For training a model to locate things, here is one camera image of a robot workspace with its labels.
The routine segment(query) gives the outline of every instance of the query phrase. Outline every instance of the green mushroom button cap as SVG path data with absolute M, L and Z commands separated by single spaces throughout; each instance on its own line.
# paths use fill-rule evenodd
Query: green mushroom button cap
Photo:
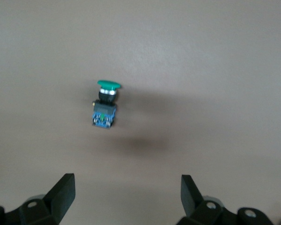
M 101 88 L 105 90 L 116 90 L 117 88 L 121 87 L 119 83 L 113 81 L 100 80 L 98 81 L 98 84 L 101 85 Z

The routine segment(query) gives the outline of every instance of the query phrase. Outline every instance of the gray surface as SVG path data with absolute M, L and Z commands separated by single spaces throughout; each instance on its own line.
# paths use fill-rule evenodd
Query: gray surface
M 117 121 L 91 125 L 99 79 Z M 281 0 L 0 0 L 0 205 L 76 175 L 63 225 L 175 224 L 180 175 L 281 218 Z

